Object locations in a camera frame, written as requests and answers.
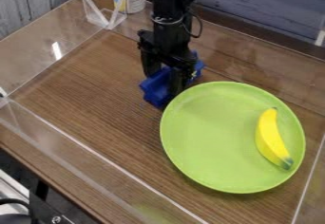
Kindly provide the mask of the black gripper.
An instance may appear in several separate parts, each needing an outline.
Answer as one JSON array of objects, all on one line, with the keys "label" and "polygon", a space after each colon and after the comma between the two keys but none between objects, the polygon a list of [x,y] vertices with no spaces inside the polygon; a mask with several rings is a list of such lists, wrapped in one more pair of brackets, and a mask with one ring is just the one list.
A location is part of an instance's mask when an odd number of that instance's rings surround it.
[{"label": "black gripper", "polygon": [[171,68],[170,93],[176,96],[195,78],[194,64],[196,56],[188,49],[191,37],[191,19],[184,18],[178,24],[154,24],[152,30],[138,31],[142,70],[151,77],[162,64]]}]

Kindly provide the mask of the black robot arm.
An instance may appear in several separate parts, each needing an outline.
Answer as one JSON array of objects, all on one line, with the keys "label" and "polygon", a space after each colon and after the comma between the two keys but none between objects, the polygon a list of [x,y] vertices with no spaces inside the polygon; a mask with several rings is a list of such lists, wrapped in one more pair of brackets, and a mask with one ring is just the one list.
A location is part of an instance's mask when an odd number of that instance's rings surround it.
[{"label": "black robot arm", "polygon": [[162,65],[171,68],[167,91],[176,96],[191,79],[198,57],[188,48],[191,33],[191,3],[194,0],[152,0],[152,30],[138,31],[142,69],[152,76]]}]

